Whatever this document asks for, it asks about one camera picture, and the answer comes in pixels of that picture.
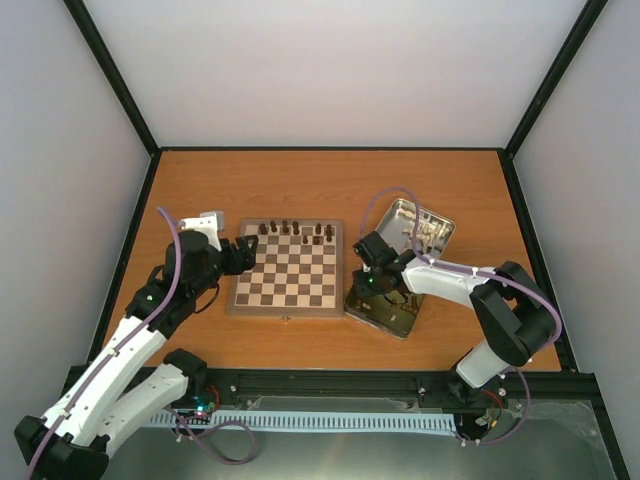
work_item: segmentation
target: chessboard frame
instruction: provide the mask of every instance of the chessboard frame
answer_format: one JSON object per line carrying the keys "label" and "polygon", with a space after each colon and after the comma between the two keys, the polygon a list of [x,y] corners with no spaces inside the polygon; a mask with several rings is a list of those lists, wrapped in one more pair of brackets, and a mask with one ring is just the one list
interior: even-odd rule
{"label": "chessboard frame", "polygon": [[339,318],[344,316],[344,222],[338,219],[322,219],[322,218],[244,218],[240,221],[240,235],[244,235],[249,225],[259,225],[265,223],[268,226],[269,221],[273,220],[277,225],[281,225],[283,220],[287,220],[289,225],[294,221],[298,221],[300,226],[312,226],[320,223],[323,227],[327,224],[336,227],[335,247],[336,247],[336,263],[335,263],[335,306],[329,307],[273,307],[273,306],[250,306],[236,305],[235,298],[238,291],[239,278],[233,278],[231,282],[231,294],[227,303],[227,313],[229,315],[247,315],[254,317],[281,317],[291,318],[308,318],[308,317],[331,317]]}

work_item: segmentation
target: metal tray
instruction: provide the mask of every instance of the metal tray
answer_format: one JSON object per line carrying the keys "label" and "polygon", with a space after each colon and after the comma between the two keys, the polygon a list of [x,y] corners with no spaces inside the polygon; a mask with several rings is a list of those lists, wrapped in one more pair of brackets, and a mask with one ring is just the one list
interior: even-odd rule
{"label": "metal tray", "polygon": [[[399,254],[411,248],[410,232],[415,223],[415,205],[404,198],[397,198],[376,227],[380,236]],[[439,258],[456,228],[448,218],[420,207],[419,242],[422,251]]]}

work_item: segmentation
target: chessboard square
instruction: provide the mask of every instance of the chessboard square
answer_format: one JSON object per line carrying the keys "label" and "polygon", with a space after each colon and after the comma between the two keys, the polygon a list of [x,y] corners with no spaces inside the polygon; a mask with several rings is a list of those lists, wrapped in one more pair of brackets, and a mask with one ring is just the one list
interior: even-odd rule
{"label": "chessboard square", "polygon": [[283,294],[275,294],[273,296],[273,306],[274,307],[284,307],[284,299],[285,295]]}
{"label": "chessboard square", "polygon": [[336,306],[336,298],[335,297],[325,297],[322,296],[322,307],[323,308],[333,308]]}
{"label": "chessboard square", "polygon": [[262,294],[260,293],[250,293],[249,294],[249,305],[258,306],[260,305],[260,300],[262,299]]}
{"label": "chessboard square", "polygon": [[237,294],[236,305],[249,305],[249,294],[248,293]]}
{"label": "chessboard square", "polygon": [[240,283],[240,282],[238,282],[238,287],[236,288],[236,293],[238,295],[240,295],[240,294],[248,294],[250,288],[251,288],[251,284],[250,283]]}

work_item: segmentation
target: wooden table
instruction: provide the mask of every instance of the wooden table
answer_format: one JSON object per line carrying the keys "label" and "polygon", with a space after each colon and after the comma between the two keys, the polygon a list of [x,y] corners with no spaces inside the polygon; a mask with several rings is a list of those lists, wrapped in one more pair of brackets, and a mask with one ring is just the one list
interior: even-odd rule
{"label": "wooden table", "polygon": [[[528,268],[492,151],[170,151],[160,159],[106,338],[171,241],[156,206],[177,219],[222,210],[230,238],[248,217],[342,219],[348,289],[359,264],[350,246],[364,208],[392,185],[413,190],[421,205],[456,222],[444,259],[477,266],[513,260]],[[368,229],[397,196],[377,203]],[[185,321],[149,365],[181,347],[210,367],[446,370],[483,338],[471,310],[435,297],[425,299],[413,332],[402,341],[346,316],[289,321],[230,316],[225,312],[230,279],[220,284],[218,301]],[[538,353],[529,368],[559,370],[554,349]]]}

